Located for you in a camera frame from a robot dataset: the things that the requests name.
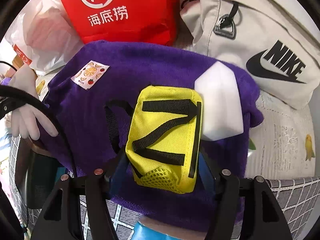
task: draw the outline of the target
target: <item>yellow pouch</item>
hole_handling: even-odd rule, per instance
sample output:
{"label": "yellow pouch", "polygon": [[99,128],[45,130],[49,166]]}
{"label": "yellow pouch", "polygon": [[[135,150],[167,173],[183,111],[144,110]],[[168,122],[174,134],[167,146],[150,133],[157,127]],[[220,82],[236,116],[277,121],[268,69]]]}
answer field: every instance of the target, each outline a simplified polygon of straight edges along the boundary
{"label": "yellow pouch", "polygon": [[196,91],[161,86],[142,90],[125,148],[137,184],[192,192],[201,121],[202,99]]}

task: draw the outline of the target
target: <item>white hand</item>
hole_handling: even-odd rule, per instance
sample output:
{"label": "white hand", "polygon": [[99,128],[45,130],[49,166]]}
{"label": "white hand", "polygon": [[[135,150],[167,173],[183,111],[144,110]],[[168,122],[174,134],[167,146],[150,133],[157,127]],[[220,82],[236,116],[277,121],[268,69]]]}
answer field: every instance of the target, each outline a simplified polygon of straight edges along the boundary
{"label": "white hand", "polygon": [[[35,98],[39,99],[36,92],[36,75],[28,65],[23,65],[15,73],[9,82],[9,86],[24,90]],[[55,137],[58,131],[52,122],[38,109],[31,105],[24,105],[14,111],[11,115],[11,129],[12,135],[17,137],[20,133],[22,138],[27,138],[29,135],[33,140],[38,140],[40,132],[36,123],[38,119],[42,127],[48,134]]]}

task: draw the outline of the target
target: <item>screw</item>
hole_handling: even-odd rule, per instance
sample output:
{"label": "screw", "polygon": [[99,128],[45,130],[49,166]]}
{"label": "screw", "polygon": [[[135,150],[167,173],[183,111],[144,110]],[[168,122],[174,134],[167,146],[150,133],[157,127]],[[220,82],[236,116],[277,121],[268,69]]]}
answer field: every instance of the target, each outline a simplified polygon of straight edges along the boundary
{"label": "screw", "polygon": [[224,170],[222,170],[222,174],[225,176],[229,176],[231,174],[231,171],[224,169]]}
{"label": "screw", "polygon": [[101,175],[103,173],[103,169],[96,169],[94,170],[94,174]]}
{"label": "screw", "polygon": [[63,175],[60,177],[60,179],[61,179],[62,181],[65,181],[65,180],[69,179],[69,175],[68,175],[68,174],[63,174]]}
{"label": "screw", "polygon": [[257,182],[264,182],[264,178],[261,176],[256,177]]}

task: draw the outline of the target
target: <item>white sponge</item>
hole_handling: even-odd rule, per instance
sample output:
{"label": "white sponge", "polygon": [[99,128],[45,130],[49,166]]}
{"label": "white sponge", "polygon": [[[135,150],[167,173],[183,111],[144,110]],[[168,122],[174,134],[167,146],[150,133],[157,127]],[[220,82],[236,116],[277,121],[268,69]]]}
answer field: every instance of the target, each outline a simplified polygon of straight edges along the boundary
{"label": "white sponge", "polygon": [[202,97],[202,140],[216,141],[243,133],[242,110],[236,77],[221,62],[208,68],[196,81]]}

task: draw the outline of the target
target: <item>red bag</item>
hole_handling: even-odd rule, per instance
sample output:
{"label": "red bag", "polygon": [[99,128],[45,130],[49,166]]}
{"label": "red bag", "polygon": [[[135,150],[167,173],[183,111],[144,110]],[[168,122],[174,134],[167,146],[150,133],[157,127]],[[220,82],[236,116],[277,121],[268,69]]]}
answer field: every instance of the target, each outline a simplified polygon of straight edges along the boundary
{"label": "red bag", "polygon": [[143,41],[171,45],[179,0],[61,0],[84,43]]}

